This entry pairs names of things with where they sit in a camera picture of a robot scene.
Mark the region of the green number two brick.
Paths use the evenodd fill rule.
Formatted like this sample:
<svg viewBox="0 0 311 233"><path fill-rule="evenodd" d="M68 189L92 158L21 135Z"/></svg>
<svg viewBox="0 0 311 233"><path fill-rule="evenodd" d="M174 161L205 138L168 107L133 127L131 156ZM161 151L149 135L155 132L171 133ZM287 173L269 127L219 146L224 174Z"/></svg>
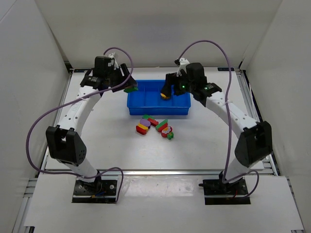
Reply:
<svg viewBox="0 0 311 233"><path fill-rule="evenodd" d="M128 88L125 88L123 91L125 93L131 93L131 92L134 92L134 91L138 91L138 87L137 86L128 87Z"/></svg>

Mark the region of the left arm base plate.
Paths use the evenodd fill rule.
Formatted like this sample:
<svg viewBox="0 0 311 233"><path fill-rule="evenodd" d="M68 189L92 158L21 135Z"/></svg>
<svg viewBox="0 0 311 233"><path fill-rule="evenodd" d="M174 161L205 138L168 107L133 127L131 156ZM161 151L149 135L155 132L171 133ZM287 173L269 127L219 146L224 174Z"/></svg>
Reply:
<svg viewBox="0 0 311 233"><path fill-rule="evenodd" d="M72 203L116 204L120 197L124 176L101 176L93 183L76 179Z"/></svg>

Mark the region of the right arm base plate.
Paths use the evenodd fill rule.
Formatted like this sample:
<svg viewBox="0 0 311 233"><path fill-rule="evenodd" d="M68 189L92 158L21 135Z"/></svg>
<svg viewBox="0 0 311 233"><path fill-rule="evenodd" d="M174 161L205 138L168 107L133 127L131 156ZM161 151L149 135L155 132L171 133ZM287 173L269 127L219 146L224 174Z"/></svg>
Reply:
<svg viewBox="0 0 311 233"><path fill-rule="evenodd" d="M222 185L221 180L203 180L198 184L203 188L205 205L249 205L250 198L244 178L235 183Z"/></svg>

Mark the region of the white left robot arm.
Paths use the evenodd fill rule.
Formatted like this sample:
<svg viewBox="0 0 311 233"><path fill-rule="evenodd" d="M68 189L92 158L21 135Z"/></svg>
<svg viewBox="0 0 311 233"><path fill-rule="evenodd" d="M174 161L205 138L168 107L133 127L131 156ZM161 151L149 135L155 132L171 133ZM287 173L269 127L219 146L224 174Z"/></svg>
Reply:
<svg viewBox="0 0 311 233"><path fill-rule="evenodd" d="M118 65L114 53L97 56L94 68L85 73L80 83L77 102L70 106L55 127L48 127L46 130L50 157L78 174L85 189L95 192L101 185L98 170L86 158L86 145L81 139L83 126L102 97L102 90L115 87L115 91L120 91L136 86L126 64Z"/></svg>

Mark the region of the small green brick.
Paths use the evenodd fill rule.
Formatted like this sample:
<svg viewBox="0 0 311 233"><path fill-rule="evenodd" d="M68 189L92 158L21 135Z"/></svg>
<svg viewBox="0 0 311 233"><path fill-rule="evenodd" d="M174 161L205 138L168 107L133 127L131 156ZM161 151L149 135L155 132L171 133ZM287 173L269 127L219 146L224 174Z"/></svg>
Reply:
<svg viewBox="0 0 311 233"><path fill-rule="evenodd" d="M167 134L167 139L168 140L173 139L173 137L174 137L174 133L173 132L170 132L170 133Z"/></svg>

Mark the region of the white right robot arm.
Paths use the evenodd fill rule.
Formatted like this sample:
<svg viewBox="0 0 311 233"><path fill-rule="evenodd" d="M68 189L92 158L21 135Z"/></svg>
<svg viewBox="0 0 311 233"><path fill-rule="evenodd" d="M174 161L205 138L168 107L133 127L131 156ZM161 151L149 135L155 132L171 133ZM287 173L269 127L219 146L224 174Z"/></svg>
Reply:
<svg viewBox="0 0 311 233"><path fill-rule="evenodd" d="M238 142L235 159L226 161L220 174L222 184L236 183L258 161L272 153L272 128L266 122L258 122L245 114L227 99L227 94L215 83L209 83L200 63L190 63L187 59L176 60L178 71L166 74L160 95L170 99L172 95L192 94L193 98L211 110L229 127L229 134L235 134Z"/></svg>

